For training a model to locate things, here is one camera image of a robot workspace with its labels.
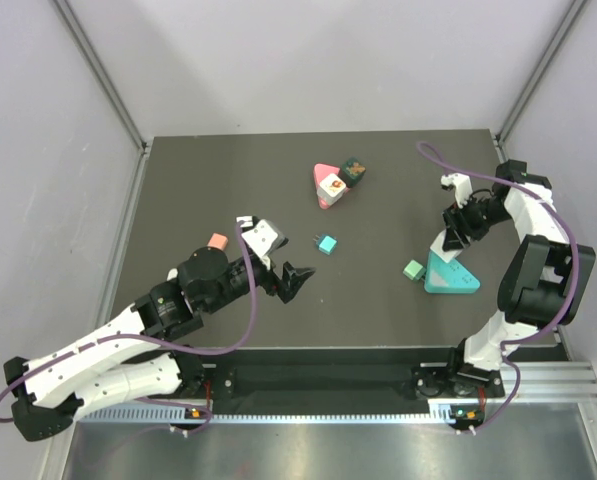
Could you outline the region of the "teal triangular power strip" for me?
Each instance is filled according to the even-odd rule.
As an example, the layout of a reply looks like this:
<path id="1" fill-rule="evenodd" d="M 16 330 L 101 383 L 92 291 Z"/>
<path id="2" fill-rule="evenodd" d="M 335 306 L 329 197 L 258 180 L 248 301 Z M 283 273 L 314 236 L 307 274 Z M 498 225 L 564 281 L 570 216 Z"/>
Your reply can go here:
<path id="1" fill-rule="evenodd" d="M 433 251 L 429 252 L 424 279 L 424 290 L 429 294 L 473 294 L 480 281 L 458 260 L 444 262 Z"/>

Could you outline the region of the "teal cube charger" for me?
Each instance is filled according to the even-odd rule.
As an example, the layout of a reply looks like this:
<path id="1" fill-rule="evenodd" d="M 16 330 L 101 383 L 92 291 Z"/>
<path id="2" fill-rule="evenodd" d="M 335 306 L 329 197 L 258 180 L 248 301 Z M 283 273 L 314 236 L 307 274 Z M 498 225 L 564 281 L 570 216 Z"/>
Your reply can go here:
<path id="1" fill-rule="evenodd" d="M 338 245 L 338 241 L 330 235 L 320 235 L 314 239 L 319 252 L 325 255 L 331 255 Z"/>

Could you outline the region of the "mint green cube charger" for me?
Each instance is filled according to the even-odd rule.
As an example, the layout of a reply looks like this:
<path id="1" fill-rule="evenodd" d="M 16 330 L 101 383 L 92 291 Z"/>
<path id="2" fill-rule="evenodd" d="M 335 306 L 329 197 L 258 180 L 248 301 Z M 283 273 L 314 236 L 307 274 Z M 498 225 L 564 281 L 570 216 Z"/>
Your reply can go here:
<path id="1" fill-rule="evenodd" d="M 416 260 L 411 260 L 403 269 L 403 275 L 413 282 L 425 278 L 426 267 Z"/>

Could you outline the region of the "salmon pink cube charger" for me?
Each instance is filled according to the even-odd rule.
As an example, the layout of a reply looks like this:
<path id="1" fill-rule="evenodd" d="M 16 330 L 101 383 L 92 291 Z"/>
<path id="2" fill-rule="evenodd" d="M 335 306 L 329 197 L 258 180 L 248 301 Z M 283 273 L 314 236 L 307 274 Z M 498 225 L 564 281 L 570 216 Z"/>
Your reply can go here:
<path id="1" fill-rule="evenodd" d="M 224 251 L 228 246 L 228 243 L 229 239 L 227 236 L 220 233 L 213 233 L 207 243 L 207 246 Z"/>

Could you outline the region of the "white tiger cube adapter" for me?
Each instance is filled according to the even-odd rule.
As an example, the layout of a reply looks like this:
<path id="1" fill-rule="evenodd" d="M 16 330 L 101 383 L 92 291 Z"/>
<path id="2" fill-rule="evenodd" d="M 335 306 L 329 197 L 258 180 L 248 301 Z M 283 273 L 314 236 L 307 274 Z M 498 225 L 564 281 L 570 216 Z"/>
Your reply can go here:
<path id="1" fill-rule="evenodd" d="M 335 173 L 324 177 L 317 185 L 319 205 L 327 209 L 334 205 L 346 193 L 345 183 Z"/>

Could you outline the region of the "pink triangular power strip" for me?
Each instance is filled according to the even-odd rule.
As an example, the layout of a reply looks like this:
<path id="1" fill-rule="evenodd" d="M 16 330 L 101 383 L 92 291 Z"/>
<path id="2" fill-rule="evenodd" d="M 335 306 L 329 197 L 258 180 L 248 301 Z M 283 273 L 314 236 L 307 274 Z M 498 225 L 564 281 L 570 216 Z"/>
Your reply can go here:
<path id="1" fill-rule="evenodd" d="M 339 176 L 340 168 L 317 163 L 313 168 L 314 184 L 318 204 L 326 210 L 339 201 L 348 191 L 346 183 Z"/>

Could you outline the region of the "dark green cube adapter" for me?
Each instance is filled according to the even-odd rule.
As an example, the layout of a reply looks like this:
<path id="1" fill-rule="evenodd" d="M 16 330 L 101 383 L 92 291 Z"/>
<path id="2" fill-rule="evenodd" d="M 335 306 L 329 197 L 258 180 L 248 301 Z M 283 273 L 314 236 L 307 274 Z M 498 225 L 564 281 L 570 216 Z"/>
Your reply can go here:
<path id="1" fill-rule="evenodd" d="M 355 157 L 346 160 L 339 169 L 338 177 L 349 189 L 354 188 L 366 173 L 365 165 Z"/>

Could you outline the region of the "grey white cube adapter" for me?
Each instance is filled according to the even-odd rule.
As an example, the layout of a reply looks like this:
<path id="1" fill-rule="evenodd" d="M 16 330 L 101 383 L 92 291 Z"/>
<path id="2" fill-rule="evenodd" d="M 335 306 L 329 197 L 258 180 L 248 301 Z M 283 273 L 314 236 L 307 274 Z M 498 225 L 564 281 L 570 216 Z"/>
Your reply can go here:
<path id="1" fill-rule="evenodd" d="M 437 255 L 443 262 L 450 263 L 462 252 L 461 249 L 445 250 L 443 245 L 446 239 L 446 231 L 440 232 L 430 245 L 430 251 Z"/>

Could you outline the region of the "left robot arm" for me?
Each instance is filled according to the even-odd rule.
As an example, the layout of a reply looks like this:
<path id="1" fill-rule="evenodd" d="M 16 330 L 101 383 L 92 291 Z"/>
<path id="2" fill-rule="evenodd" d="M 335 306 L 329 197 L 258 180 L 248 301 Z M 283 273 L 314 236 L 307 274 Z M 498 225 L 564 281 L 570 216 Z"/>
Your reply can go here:
<path id="1" fill-rule="evenodd" d="M 99 329 L 45 357 L 7 361 L 3 393 L 14 398 L 7 420 L 34 442 L 109 406 L 194 396 L 204 387 L 203 358 L 233 349 L 183 346 L 178 339 L 201 328 L 203 315 L 254 296 L 258 288 L 288 303 L 314 273 L 284 263 L 276 274 L 250 249 L 231 261 L 218 248 L 202 247 Z"/>

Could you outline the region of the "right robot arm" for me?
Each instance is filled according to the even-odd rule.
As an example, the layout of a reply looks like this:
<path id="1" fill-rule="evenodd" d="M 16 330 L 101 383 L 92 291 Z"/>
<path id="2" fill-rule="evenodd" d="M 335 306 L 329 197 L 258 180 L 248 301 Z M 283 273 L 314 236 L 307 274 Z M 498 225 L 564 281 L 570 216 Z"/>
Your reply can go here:
<path id="1" fill-rule="evenodd" d="M 434 256 L 449 263 L 507 220 L 520 241 L 501 280 L 495 314 L 450 355 L 444 380 L 459 396 L 492 383 L 522 339 L 552 320 L 570 323 L 596 260 L 593 248 L 571 246 L 553 218 L 552 185 L 546 177 L 528 173 L 522 161 L 508 160 L 497 167 L 495 178 L 484 198 L 476 196 L 464 174 L 441 178 L 442 188 L 453 191 L 455 201 L 442 213 L 445 229 L 430 247 Z"/>

